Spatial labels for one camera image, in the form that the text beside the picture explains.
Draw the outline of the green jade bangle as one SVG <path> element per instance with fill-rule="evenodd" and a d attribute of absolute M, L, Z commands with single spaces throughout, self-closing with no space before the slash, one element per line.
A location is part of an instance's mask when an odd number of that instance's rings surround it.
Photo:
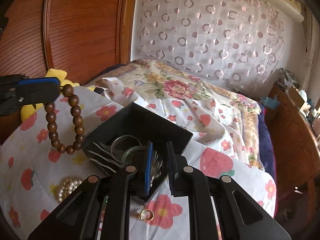
<path fill-rule="evenodd" d="M 137 155 L 144 154 L 148 149 L 147 146 L 133 146 L 126 150 L 121 156 L 121 164 L 129 165 L 132 163 L 133 158 Z"/>

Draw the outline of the black jewelry box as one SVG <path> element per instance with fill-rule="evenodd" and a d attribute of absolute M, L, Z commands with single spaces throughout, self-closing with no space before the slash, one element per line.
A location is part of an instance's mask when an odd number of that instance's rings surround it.
<path fill-rule="evenodd" d="M 174 153 L 182 154 L 192 136 L 167 118 L 131 103 L 90 131 L 82 149 L 106 176 L 124 166 L 136 165 L 142 188 L 135 201 L 145 204 L 167 178 L 167 143 L 172 143 Z M 135 156 L 131 164 L 122 165 L 121 156 L 133 146 L 148 149 Z"/>

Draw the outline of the yellow pikachu plush toy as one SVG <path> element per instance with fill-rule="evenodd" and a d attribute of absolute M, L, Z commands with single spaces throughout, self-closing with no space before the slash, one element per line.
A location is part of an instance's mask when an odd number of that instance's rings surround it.
<path fill-rule="evenodd" d="M 80 83 L 72 82 L 67 79 L 67 72 L 60 69 L 51 68 L 48 70 L 44 78 L 32 79 L 31 81 L 23 81 L 23 88 L 31 90 L 31 103 L 22 106 L 21 120 L 25 122 L 29 117 L 36 113 L 37 110 L 43 107 L 43 103 L 53 102 L 60 93 L 57 92 L 57 87 L 71 85 L 72 87 L 80 86 Z"/>

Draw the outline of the wooden louvered wardrobe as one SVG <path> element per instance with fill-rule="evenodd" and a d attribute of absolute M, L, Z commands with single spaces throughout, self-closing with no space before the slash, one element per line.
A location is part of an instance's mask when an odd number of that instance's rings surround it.
<path fill-rule="evenodd" d="M 1 75 L 89 83 L 130 61 L 136 0 L 1 0 Z"/>

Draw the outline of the strawberry flower print quilt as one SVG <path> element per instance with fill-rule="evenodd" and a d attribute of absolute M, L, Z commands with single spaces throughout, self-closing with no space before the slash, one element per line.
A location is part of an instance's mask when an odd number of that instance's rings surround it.
<path fill-rule="evenodd" d="M 124 106 L 87 88 L 76 87 L 86 132 Z M 58 192 L 65 179 L 85 179 L 98 170 L 82 151 L 59 153 L 48 139 L 45 111 L 38 110 L 1 147 L 1 209 L 20 239 L 29 234 L 57 207 Z M 276 209 L 273 178 L 233 157 L 197 141 L 184 155 L 188 163 L 211 177 L 231 176 L 269 215 Z"/>

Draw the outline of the dark blue blanket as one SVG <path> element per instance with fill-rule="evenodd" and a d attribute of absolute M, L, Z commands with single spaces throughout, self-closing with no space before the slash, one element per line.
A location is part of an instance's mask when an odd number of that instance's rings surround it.
<path fill-rule="evenodd" d="M 259 157 L 265 169 L 276 181 L 276 161 L 268 127 L 265 123 L 265 107 L 259 103 L 261 113 L 258 114 Z"/>

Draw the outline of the wooden sideboard cabinet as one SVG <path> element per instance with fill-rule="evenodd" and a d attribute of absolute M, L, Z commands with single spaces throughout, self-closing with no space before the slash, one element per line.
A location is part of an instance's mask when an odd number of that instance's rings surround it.
<path fill-rule="evenodd" d="M 310 125 L 276 83 L 268 97 L 280 102 L 266 124 L 276 162 L 277 200 L 282 202 L 296 187 L 306 186 L 319 175 L 319 149 Z"/>

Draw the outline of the floral rose bedspread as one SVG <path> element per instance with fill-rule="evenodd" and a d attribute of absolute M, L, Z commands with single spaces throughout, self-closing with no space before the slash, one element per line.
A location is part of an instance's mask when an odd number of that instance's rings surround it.
<path fill-rule="evenodd" d="M 258 103 L 156 60 L 138 59 L 89 82 L 120 105 L 135 102 L 198 143 L 261 170 Z"/>

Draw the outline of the blue plastic bag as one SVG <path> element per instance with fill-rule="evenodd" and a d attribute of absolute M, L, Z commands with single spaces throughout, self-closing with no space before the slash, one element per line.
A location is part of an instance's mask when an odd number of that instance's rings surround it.
<path fill-rule="evenodd" d="M 260 103 L 264 107 L 267 107 L 267 108 L 272 109 L 272 110 L 276 110 L 281 104 L 281 102 L 278 101 L 277 96 L 275 96 L 274 98 L 270 98 L 268 96 L 261 97 L 260 98 Z"/>

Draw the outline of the cardboard tissue box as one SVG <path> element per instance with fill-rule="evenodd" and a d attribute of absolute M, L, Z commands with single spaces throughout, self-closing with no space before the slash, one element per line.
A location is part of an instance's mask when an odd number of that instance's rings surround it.
<path fill-rule="evenodd" d="M 288 90 L 288 96 L 292 100 L 293 104 L 302 111 L 307 111 L 310 108 L 310 105 L 305 101 L 295 87 L 291 86 Z"/>

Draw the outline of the stack of magazines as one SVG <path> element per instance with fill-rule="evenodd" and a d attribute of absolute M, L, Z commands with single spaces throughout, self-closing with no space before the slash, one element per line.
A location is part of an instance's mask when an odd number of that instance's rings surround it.
<path fill-rule="evenodd" d="M 296 80 L 295 75 L 284 68 L 279 68 L 279 78 L 276 81 L 276 84 L 282 89 L 282 90 L 289 90 L 291 87 L 299 88 L 299 84 Z"/>

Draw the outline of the circle pattern sheer curtain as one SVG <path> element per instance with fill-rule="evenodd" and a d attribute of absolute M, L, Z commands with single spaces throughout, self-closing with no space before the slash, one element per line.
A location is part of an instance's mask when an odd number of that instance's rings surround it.
<path fill-rule="evenodd" d="M 135 54 L 257 94 L 284 50 L 279 13 L 261 0 L 137 0 Z"/>

